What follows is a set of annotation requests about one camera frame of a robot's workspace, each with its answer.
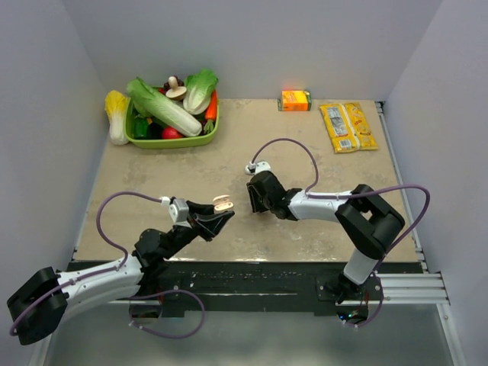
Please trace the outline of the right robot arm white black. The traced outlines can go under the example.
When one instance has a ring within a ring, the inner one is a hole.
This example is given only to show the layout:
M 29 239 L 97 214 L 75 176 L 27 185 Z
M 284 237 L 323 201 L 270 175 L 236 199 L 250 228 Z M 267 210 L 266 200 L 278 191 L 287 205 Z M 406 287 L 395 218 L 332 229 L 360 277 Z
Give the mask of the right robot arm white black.
M 350 300 L 366 290 L 366 280 L 387 254 L 405 220 L 368 185 L 327 197 L 303 189 L 285 189 L 270 171 L 255 174 L 246 184 L 252 211 L 271 212 L 280 220 L 324 220 L 339 223 L 355 250 L 339 275 L 339 289 Z

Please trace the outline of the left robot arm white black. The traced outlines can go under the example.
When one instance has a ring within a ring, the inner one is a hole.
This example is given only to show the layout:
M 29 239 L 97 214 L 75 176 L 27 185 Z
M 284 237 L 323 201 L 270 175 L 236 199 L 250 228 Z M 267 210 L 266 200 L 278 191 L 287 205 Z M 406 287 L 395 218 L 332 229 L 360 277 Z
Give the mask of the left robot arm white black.
M 232 208 L 176 198 L 168 210 L 172 228 L 144 230 L 133 252 L 120 259 L 78 271 L 38 270 L 8 298 L 10 335 L 30 345 L 52 334 L 63 320 L 99 305 L 153 297 L 168 260 L 198 237 L 212 241 L 235 214 Z

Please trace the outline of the beige small charging case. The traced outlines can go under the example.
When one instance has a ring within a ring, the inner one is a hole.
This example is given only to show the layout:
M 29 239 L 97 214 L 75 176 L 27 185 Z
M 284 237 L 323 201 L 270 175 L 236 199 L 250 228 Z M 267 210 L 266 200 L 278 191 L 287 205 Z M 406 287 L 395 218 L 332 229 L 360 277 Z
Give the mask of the beige small charging case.
M 228 194 L 223 194 L 220 196 L 216 196 L 212 200 L 213 204 L 213 211 L 214 213 L 218 214 L 227 210 L 231 210 L 234 207 L 233 202 Z

